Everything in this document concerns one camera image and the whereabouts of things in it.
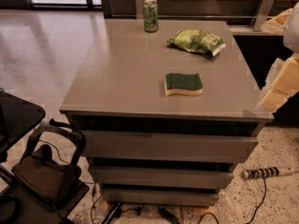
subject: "can lid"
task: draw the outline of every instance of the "can lid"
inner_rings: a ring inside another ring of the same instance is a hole
[[[145,4],[157,4],[157,0],[145,0]]]

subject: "sponge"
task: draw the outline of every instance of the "sponge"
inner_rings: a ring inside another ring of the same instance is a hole
[[[170,73],[164,80],[166,96],[181,94],[197,96],[203,92],[203,84],[199,74]]]

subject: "white robotic arm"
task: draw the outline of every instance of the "white robotic arm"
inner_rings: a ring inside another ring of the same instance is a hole
[[[299,3],[295,5],[287,20],[283,45],[295,53],[299,53]]]

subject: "power adapter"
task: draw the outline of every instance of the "power adapter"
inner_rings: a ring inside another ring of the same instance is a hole
[[[159,214],[161,217],[165,218],[172,224],[179,224],[178,218],[172,213],[168,212],[165,208],[159,207]]]

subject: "speckled floor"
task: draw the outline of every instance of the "speckled floor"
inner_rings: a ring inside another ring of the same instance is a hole
[[[0,10],[0,87],[25,100],[45,108],[48,118],[66,121],[59,107],[71,82],[93,42],[101,12]],[[21,157],[27,136],[8,153],[6,167],[10,168]],[[258,136],[259,144],[246,163],[234,171],[232,183],[220,193],[215,214],[221,224],[249,222],[260,203],[263,180],[244,181],[242,169],[287,166],[299,170],[299,129],[264,127]],[[81,158],[81,179],[93,182],[87,172],[87,162]],[[252,223],[298,223],[299,174],[266,179],[267,194]],[[69,218],[75,223],[92,223],[91,192],[83,198]],[[125,204],[122,210],[136,207]],[[197,208],[166,206],[181,224],[198,223]],[[96,204],[94,223],[103,220],[107,204]],[[155,205],[145,205],[141,216],[134,211],[122,214],[113,223],[169,223],[158,214]],[[206,216],[201,223],[216,223]]]

